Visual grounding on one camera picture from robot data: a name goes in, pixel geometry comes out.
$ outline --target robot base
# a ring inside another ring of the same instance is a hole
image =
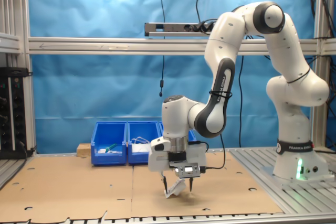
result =
[[[274,170],[263,167],[261,172],[281,189],[309,183],[332,182],[327,162],[315,151],[306,153],[285,152],[278,155]]]

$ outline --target green status light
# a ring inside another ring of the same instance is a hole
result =
[[[296,171],[296,179],[300,179],[301,167],[302,167],[302,158],[300,158],[299,161],[298,161],[298,169]]]

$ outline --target white cable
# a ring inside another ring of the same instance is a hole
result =
[[[147,139],[144,139],[140,136],[138,136],[137,138],[132,138],[132,140],[134,140],[134,144],[136,144],[136,142],[139,142],[139,144],[150,144],[151,143]]]

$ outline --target aluminum frame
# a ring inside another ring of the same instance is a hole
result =
[[[206,39],[104,39],[29,37],[34,55],[199,55]],[[300,40],[304,55],[316,55],[317,40]],[[240,55],[269,55],[264,39],[243,40]]]
[[[330,15],[333,16],[334,0],[328,0],[328,8]],[[316,0],[314,36],[316,38],[330,37],[328,17],[325,14],[322,0]],[[334,39],[328,39],[328,43],[323,39],[318,39],[317,56],[328,55],[326,52],[331,51],[328,51],[327,45],[332,41],[334,41]],[[318,57],[313,63],[313,70],[320,78],[329,83],[330,57]],[[310,110],[310,136],[315,146],[325,146],[328,120],[327,112],[328,107],[326,104],[319,107],[312,107]]]
[[[28,50],[29,13],[28,0],[0,0],[0,65],[22,67],[32,71]],[[35,117],[33,104],[33,79],[23,79],[27,149],[34,148]]]

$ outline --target metal platform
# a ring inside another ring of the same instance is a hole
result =
[[[131,218],[105,220],[104,216],[96,220],[66,220],[64,224],[100,224],[141,222],[160,223],[333,223],[336,222],[336,183],[307,184],[304,187],[288,187],[279,189],[271,183],[260,171],[262,167],[273,167],[276,152],[273,147],[263,148],[231,148],[230,152],[261,185],[266,193],[283,210],[281,214],[253,214],[253,215],[204,215],[204,216],[175,216]],[[37,156],[69,156],[71,154],[52,154]],[[335,170],[336,155],[321,154],[329,163],[331,170]],[[22,161],[0,161],[0,183],[18,169]]]

